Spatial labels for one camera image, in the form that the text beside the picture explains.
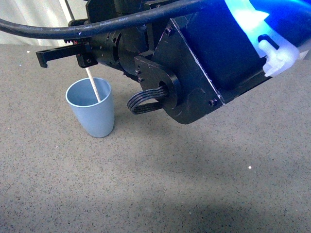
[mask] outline plastic cup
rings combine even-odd
[[[66,92],[66,100],[82,127],[93,137],[109,135],[114,125],[114,104],[110,84],[94,78],[101,101],[98,102],[89,78],[72,84]]]

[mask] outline wooden stick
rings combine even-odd
[[[95,92],[95,95],[96,95],[96,98],[97,98],[97,101],[100,102],[101,101],[101,98],[99,97],[99,94],[98,94],[98,91],[97,91],[97,88],[96,88],[96,85],[95,85],[95,82],[94,82],[94,79],[93,79],[93,76],[89,70],[89,68],[86,68],[86,72],[87,72],[87,75],[91,81],[91,84],[92,84],[92,87],[93,87],[93,90]]]

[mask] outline screw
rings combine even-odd
[[[208,104],[209,104],[209,106],[211,106],[211,107],[215,107],[215,106],[217,105],[217,100],[216,100],[216,99],[209,100],[209,101],[208,101]]]
[[[172,36],[173,33],[174,33],[174,30],[173,30],[172,27],[167,27],[164,32],[165,32],[166,35]]]

